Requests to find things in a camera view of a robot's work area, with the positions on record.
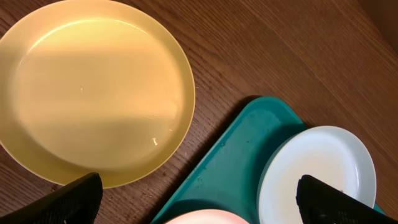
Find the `yellow plate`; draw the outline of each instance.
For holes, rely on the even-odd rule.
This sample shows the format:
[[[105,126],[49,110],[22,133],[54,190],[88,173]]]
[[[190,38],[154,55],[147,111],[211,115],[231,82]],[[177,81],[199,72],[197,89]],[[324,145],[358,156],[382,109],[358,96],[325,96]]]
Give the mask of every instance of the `yellow plate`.
[[[195,107],[188,60],[157,21],[108,0],[32,12],[0,40],[0,140],[34,174],[104,188],[161,166]]]

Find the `pink bowl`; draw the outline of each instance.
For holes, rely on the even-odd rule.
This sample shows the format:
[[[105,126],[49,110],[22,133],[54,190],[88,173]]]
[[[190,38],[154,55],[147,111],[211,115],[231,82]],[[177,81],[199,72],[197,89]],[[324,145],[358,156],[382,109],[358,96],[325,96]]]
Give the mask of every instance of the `pink bowl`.
[[[243,218],[222,210],[204,209],[186,213],[166,224],[249,224]]]

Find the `plate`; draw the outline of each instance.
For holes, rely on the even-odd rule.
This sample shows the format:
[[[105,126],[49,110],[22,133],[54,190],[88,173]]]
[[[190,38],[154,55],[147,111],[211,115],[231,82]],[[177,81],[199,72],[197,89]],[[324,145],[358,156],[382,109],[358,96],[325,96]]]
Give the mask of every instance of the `plate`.
[[[268,160],[259,186],[260,223],[302,223],[295,196],[304,174],[374,206],[376,173],[365,145],[345,129],[320,126],[294,136]]]
[[[204,209],[189,212],[172,219],[166,224],[249,224],[243,218],[217,209]]]
[[[104,188],[140,179],[178,148],[195,86],[173,36],[114,1],[60,1],[0,40],[0,140],[36,175]]]

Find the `tray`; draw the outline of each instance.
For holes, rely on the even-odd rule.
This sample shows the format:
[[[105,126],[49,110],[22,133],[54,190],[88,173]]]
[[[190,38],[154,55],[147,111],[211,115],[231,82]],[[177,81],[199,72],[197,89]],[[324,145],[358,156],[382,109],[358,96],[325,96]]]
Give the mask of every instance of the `tray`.
[[[257,188],[268,158],[307,127],[282,100],[250,102],[171,196],[152,223],[199,209],[222,209],[259,223]]]

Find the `wood grain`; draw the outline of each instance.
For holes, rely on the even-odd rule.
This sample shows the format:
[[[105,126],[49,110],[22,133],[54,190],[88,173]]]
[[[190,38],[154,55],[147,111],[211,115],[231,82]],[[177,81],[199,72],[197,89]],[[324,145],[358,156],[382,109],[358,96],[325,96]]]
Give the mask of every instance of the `wood grain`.
[[[49,0],[0,0],[0,36]],[[160,169],[105,190],[96,223],[149,223],[251,98],[277,96],[310,126],[335,125],[368,147],[377,203],[398,219],[398,55],[357,0],[124,0],[162,23],[197,91],[184,142]],[[0,216],[57,188],[0,149]]]

